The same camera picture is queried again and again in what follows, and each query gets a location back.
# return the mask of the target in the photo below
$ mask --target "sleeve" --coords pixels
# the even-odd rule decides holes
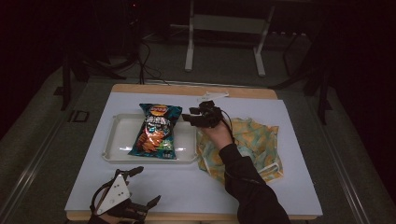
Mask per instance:
[[[224,147],[219,155],[225,164],[225,189],[239,202],[237,216],[241,224],[290,223],[274,191],[257,173],[251,158],[242,157],[236,144]]]
[[[91,215],[88,224],[108,224],[108,222],[102,220],[99,216]]]

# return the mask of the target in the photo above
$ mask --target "patterned cloth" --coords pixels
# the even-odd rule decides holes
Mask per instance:
[[[266,126],[253,119],[232,119],[233,136],[242,156],[249,156],[265,182],[283,176],[282,162],[277,154],[278,126]],[[224,184],[224,164],[219,149],[207,135],[197,132],[198,165],[201,170]]]

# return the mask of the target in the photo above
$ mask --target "floor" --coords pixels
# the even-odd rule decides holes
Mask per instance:
[[[175,28],[170,41],[155,34],[145,37],[149,48],[143,46],[140,55],[148,57],[146,82],[266,88],[286,80],[286,69],[292,71],[309,46],[304,37],[300,38],[287,54],[290,67],[286,68],[282,54],[290,38],[270,35],[262,53],[267,76],[258,77],[251,44],[239,39],[236,45],[229,40],[213,42],[209,35],[216,34],[198,36],[190,73],[183,69],[187,52],[185,29]],[[121,82],[137,83],[140,67],[135,64],[117,71],[127,77],[123,81],[91,72],[87,83],[72,81],[72,102],[65,111],[60,110],[62,97],[53,95],[62,86],[62,68],[52,74],[2,139],[1,223],[66,222],[64,206],[111,87]],[[329,91],[331,109],[326,111],[327,125],[323,125],[317,116],[318,96],[305,96],[304,83],[302,80],[276,93],[290,112],[323,209],[323,217],[308,223],[396,223],[394,203],[336,92]],[[68,122],[73,110],[89,111],[90,118],[84,123]]]

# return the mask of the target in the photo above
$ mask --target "wooden table edge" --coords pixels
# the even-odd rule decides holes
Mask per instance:
[[[66,212],[67,219],[71,221],[88,221],[91,217],[90,211],[68,211]],[[290,220],[313,220],[318,216],[305,215],[294,216],[290,215]],[[236,215],[224,214],[208,214],[208,213],[150,213],[146,217],[146,221],[236,221]]]
[[[274,90],[241,87],[214,87],[214,86],[178,86],[178,85],[138,85],[138,84],[115,84],[111,92],[134,92],[170,95],[197,95],[203,96],[210,92],[228,92],[230,97],[277,99]]]

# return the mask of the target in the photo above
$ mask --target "chip bag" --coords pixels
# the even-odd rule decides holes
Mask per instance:
[[[182,107],[140,104],[146,116],[129,155],[175,160],[173,129]]]

